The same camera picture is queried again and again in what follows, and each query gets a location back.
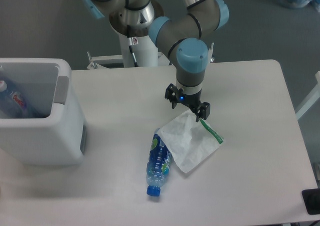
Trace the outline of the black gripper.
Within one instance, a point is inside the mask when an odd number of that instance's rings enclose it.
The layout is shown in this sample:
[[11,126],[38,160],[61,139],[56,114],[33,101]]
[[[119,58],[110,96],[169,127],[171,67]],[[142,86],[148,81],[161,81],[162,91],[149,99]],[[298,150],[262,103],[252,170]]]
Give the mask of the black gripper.
[[210,103],[201,102],[201,92],[202,90],[194,94],[185,94],[182,88],[171,83],[166,88],[164,97],[169,100],[173,109],[179,103],[187,106],[196,116],[195,121],[199,122],[200,119],[206,120],[211,112]]

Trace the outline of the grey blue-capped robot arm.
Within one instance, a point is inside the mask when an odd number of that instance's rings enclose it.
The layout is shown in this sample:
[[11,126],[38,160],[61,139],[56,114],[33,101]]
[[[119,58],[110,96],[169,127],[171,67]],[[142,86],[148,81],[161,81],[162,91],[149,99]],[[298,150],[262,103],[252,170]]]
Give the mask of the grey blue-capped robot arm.
[[165,98],[172,106],[187,106],[197,119],[207,119],[210,104],[201,101],[205,70],[212,49],[202,38],[229,20],[223,0],[183,0],[187,15],[172,21],[156,10],[154,0],[83,0],[95,17],[108,17],[113,29],[127,38],[148,36],[176,68],[176,83]]

